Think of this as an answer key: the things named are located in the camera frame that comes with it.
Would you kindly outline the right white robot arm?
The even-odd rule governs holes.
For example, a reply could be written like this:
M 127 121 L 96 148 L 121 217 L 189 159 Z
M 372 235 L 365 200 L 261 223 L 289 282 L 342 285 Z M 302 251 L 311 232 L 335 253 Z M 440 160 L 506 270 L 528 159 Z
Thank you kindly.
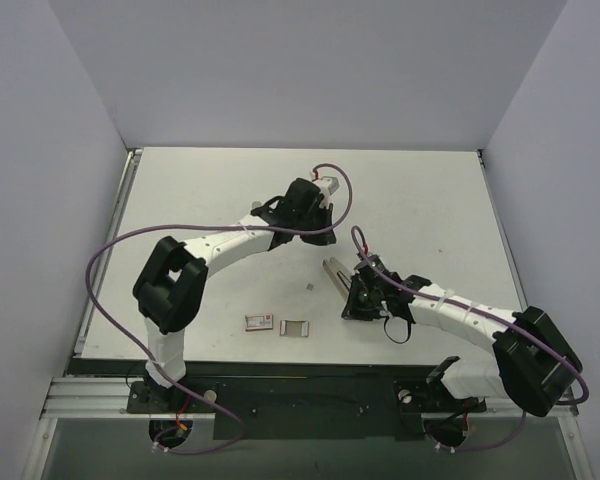
M 544 417 L 582 371 L 566 338 L 537 307 L 511 311 L 472 302 L 424 277 L 401 278 L 378 256 L 354 271 L 337 268 L 333 283 L 345 300 L 345 320 L 399 318 L 409 328 L 436 328 L 492 355 L 485 362 L 450 357 L 439 365 L 426 386 L 439 409 L 469 398 L 502 398 Z

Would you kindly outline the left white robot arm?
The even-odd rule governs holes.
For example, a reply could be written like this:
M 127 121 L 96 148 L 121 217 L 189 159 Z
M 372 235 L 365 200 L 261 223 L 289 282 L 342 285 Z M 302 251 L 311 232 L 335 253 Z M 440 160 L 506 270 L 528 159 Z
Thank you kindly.
M 335 177 L 298 178 L 283 196 L 254 206 L 230 231 L 184 242 L 167 236 L 155 245 L 132 294 L 145 317 L 153 356 L 145 367 L 154 383 L 150 399 L 161 410 L 172 412 L 184 403 L 184 330 L 199 313 L 206 282 L 222 269 L 296 235 L 311 245 L 335 244 L 330 197 L 338 188 Z

